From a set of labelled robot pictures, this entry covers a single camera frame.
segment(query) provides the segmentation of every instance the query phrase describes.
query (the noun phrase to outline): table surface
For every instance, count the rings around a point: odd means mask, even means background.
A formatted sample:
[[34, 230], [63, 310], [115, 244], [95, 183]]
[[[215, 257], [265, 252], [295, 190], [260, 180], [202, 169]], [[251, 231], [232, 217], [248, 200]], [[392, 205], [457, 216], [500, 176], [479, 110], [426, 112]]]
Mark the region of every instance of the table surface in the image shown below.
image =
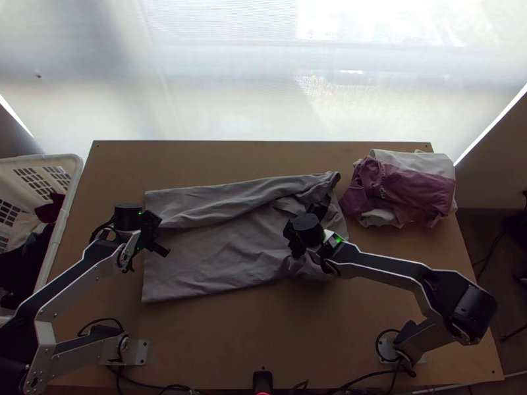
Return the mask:
[[[143, 202], [146, 190], [238, 182], [268, 176], [339, 171], [341, 195], [353, 162], [371, 148], [431, 151], [427, 143], [370, 142], [94, 142], [50, 280], [77, 262], [92, 230], [123, 202]], [[455, 269], [474, 279], [454, 215], [426, 230], [409, 225], [363, 228], [347, 219], [361, 250]], [[250, 388], [252, 373], [273, 372], [276, 388], [309, 379], [310, 388], [335, 388], [384, 370], [374, 351], [378, 333], [424, 319], [414, 296], [363, 278], [320, 284], [281, 280], [189, 300], [141, 303], [142, 265], [135, 273], [93, 287], [54, 324], [58, 341], [92, 319], [116, 317], [131, 336], [148, 339], [147, 364], [127, 368], [136, 380], [193, 388]], [[449, 344], [426, 354], [417, 377], [400, 386], [503, 380], [490, 330], [477, 346]], [[365, 386], [388, 386], [391, 376]], [[114, 386], [111, 373], [89, 365], [53, 384]]]

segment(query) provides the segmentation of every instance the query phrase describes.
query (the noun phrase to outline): gray cloth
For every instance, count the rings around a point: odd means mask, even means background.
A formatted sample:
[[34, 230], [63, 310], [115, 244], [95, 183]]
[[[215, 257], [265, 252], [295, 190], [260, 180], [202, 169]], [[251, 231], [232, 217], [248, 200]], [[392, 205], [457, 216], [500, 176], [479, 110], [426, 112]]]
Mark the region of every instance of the gray cloth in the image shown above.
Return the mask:
[[234, 184], [148, 191], [146, 209], [163, 222], [166, 258], [145, 251], [143, 302], [189, 298], [263, 284], [285, 276], [325, 279], [307, 255], [293, 259], [282, 231], [311, 203], [330, 202], [325, 228], [348, 238], [333, 187], [337, 172]]

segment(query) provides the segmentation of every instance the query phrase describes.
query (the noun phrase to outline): white laundry basket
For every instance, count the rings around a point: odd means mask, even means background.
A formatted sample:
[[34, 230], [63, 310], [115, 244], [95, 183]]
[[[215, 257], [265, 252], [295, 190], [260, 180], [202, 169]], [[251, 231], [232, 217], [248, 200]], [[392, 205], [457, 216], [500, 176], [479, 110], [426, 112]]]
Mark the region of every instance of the white laundry basket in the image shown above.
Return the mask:
[[[81, 173], [82, 160], [73, 154], [29, 155], [0, 159], [0, 253], [5, 251], [11, 227], [21, 211], [32, 213], [36, 207], [51, 203], [50, 192], [66, 195], [47, 247], [35, 290], [39, 290], [47, 282]], [[13, 310], [0, 307], [0, 326], [13, 313]]]

